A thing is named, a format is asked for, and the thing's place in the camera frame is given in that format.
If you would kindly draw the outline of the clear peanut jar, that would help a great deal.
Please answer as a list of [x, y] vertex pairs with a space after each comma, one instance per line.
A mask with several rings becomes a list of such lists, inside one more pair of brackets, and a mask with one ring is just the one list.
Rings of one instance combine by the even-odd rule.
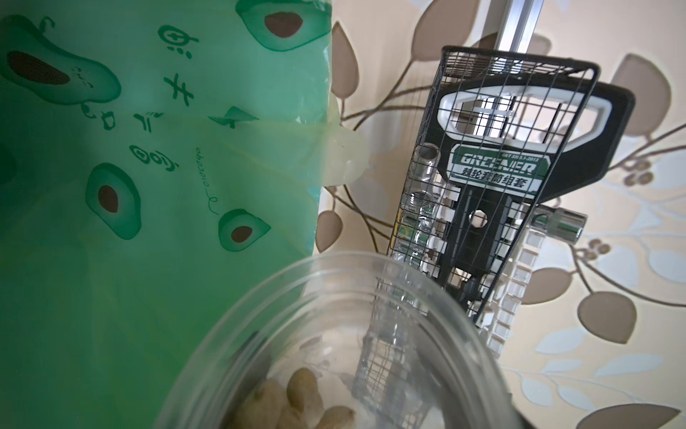
[[158, 428], [523, 428], [464, 309], [378, 254], [322, 254], [248, 290], [183, 368]]

